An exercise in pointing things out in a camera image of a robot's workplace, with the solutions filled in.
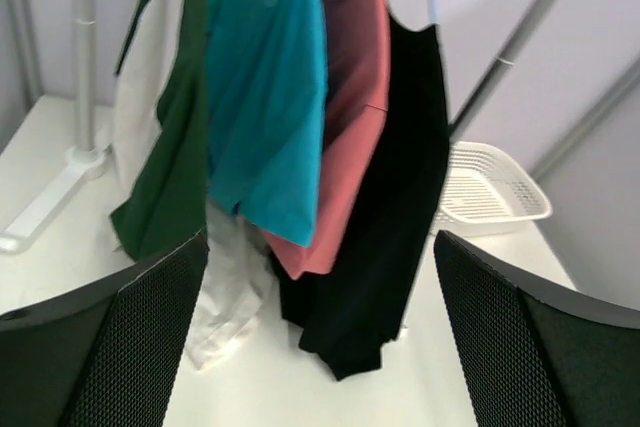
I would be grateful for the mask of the teal t shirt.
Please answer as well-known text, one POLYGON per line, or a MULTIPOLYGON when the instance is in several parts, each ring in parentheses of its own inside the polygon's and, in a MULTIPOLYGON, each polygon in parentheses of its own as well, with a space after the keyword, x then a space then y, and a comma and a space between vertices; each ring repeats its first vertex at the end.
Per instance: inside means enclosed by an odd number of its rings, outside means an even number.
POLYGON ((327 94, 322 0, 207 1, 210 197, 306 246, 327 94))

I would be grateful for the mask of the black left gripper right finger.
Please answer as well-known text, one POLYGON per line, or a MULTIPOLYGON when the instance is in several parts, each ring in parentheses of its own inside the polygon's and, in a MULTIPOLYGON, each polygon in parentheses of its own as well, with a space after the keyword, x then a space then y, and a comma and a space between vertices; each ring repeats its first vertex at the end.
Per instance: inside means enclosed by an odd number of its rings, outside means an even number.
POLYGON ((434 256, 480 426, 636 426, 639 313, 511 265, 450 231, 434 256))

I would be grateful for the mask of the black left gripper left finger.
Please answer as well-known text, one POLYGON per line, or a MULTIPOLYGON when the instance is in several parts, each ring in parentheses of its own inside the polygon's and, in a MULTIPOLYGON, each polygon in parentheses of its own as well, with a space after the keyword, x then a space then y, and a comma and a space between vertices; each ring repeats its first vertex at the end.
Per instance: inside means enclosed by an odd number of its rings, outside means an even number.
POLYGON ((1 317, 4 426, 160 426, 207 264, 180 245, 1 317))

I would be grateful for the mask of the salmon pink t shirt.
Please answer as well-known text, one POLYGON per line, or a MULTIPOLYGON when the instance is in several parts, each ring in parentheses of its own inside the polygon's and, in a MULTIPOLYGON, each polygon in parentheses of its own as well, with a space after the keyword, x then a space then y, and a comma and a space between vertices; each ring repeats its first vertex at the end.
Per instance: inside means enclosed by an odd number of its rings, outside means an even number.
POLYGON ((315 233, 308 247, 273 234, 266 237, 293 280, 332 270, 388 111, 390 27, 385 0, 323 0, 323 5, 328 94, 315 233))

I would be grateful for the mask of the green and white t shirt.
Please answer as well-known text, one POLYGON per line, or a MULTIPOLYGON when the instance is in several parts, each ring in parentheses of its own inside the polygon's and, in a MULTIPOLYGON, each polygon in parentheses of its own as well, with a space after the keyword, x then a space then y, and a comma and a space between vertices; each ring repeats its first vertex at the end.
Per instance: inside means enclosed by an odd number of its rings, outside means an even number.
POLYGON ((135 261, 203 233, 208 262, 186 340, 199 370, 233 355, 269 296, 267 247, 207 197, 206 0, 139 0, 116 68, 111 149, 123 203, 110 216, 135 261))

